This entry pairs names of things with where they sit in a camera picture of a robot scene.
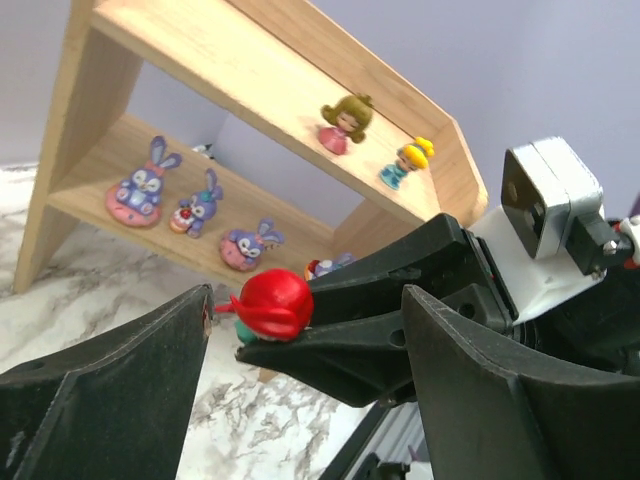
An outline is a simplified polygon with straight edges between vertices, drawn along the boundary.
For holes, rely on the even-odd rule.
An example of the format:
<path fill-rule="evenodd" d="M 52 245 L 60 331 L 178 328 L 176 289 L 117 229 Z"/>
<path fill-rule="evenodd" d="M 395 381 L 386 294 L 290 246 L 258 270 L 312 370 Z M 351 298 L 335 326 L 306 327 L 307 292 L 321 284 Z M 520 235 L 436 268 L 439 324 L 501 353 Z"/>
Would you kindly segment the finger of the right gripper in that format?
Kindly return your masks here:
<path fill-rule="evenodd" d="M 500 326 L 500 296 L 483 242 L 448 214 L 345 267 L 310 282 L 314 326 L 374 317 L 400 309 L 415 285 L 461 315 Z"/>
<path fill-rule="evenodd" d="M 255 341 L 240 348 L 239 361 L 286 374 L 349 406 L 374 401 L 464 404 L 484 392 L 455 333 L 478 324 L 509 335 L 514 305 L 493 287 L 471 284 L 434 296 L 404 286 L 399 306 L 368 318 L 317 325 L 290 342 Z"/>

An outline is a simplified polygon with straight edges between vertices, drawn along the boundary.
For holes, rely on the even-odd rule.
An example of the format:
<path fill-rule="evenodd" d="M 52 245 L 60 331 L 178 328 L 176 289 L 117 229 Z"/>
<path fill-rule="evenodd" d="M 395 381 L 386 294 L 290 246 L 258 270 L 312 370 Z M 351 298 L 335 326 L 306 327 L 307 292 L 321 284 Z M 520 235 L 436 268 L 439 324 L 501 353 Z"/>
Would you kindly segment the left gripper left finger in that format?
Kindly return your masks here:
<path fill-rule="evenodd" d="M 2 478 L 175 478 L 211 306 L 211 287 L 197 286 L 2 373 Z"/>

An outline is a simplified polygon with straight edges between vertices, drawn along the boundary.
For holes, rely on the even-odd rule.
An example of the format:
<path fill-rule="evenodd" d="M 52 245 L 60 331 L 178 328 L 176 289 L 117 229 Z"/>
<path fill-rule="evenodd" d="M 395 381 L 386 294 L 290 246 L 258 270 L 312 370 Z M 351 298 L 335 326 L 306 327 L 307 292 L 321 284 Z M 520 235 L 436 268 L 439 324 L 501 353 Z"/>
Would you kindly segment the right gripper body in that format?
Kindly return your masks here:
<path fill-rule="evenodd" d="M 583 274 L 571 253 L 525 252 L 510 227 L 468 230 L 479 277 L 464 290 L 464 315 L 518 343 L 619 373 L 639 370 L 639 267 L 592 256 Z"/>

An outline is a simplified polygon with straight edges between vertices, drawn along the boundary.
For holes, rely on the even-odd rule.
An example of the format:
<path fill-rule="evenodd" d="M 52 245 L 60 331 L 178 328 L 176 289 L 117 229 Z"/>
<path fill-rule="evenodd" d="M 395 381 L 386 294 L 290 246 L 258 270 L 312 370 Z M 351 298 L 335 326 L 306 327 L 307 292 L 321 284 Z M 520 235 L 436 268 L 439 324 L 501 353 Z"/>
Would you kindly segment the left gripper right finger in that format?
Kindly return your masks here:
<path fill-rule="evenodd" d="M 424 290 L 404 332 L 438 479 L 635 479 L 639 381 L 522 346 Z"/>

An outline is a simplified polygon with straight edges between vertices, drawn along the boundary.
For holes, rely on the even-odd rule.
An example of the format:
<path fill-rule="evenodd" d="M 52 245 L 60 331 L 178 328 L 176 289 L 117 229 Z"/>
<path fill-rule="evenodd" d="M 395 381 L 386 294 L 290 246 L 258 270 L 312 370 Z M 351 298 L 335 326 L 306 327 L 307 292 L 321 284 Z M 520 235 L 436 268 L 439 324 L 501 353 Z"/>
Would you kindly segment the yellow blue minion toy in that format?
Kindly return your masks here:
<path fill-rule="evenodd" d="M 409 173 L 426 169 L 429 159 L 434 155 L 433 143 L 423 137 L 416 137 L 397 150 L 395 161 L 379 172 L 379 178 L 389 188 L 398 190 Z"/>

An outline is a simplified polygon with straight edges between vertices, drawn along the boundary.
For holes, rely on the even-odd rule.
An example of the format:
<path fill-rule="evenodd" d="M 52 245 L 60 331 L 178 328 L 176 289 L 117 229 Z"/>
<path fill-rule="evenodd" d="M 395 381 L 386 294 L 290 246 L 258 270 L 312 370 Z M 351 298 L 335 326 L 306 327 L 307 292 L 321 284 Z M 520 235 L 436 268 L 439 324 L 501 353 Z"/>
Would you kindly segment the red round toy figure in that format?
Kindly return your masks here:
<path fill-rule="evenodd" d="M 251 277 L 238 297 L 217 305 L 217 313 L 233 313 L 243 344 L 256 340 L 288 342 L 311 324 L 314 300 L 308 283 L 285 269 L 265 270 Z"/>

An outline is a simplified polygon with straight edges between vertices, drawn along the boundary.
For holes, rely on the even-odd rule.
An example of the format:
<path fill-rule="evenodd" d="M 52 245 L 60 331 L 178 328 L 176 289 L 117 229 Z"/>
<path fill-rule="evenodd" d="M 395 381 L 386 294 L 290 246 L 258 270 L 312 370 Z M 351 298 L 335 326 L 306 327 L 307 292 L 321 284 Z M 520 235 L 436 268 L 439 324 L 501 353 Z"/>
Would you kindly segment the olive brown toy figure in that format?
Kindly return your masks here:
<path fill-rule="evenodd" d="M 372 99 L 365 94 L 350 94 L 335 105 L 325 104 L 321 115 L 328 126 L 317 131 L 317 140 L 334 155 L 344 155 L 349 143 L 360 144 L 366 138 L 374 114 Z"/>

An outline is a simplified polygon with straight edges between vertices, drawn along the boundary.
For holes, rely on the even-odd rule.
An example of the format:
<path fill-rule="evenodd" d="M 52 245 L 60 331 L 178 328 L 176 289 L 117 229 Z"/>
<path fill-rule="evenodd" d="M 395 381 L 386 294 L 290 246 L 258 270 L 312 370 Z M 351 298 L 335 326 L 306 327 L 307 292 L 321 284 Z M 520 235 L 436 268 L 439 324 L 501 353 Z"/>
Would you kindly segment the bunny holding strawberry cake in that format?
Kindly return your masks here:
<path fill-rule="evenodd" d="M 224 198 L 224 191 L 218 184 L 218 176 L 212 168 L 206 170 L 205 180 L 205 189 L 182 199 L 179 207 L 170 216 L 169 228 L 174 233 L 199 238 L 205 223 L 216 215 L 218 203 Z"/>

